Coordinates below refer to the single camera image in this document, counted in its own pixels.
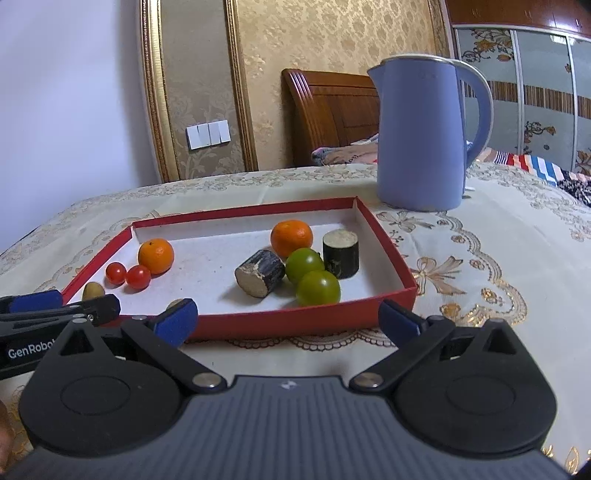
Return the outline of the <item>person right hand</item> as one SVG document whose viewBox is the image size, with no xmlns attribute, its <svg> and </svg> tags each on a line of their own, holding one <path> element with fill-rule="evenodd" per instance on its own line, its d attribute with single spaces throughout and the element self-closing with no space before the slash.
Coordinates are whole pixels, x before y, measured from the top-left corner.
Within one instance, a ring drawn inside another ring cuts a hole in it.
<svg viewBox="0 0 591 480">
<path fill-rule="evenodd" d="M 0 471 L 5 472 L 14 445 L 14 431 L 10 424 L 8 410 L 0 402 Z"/>
</svg>

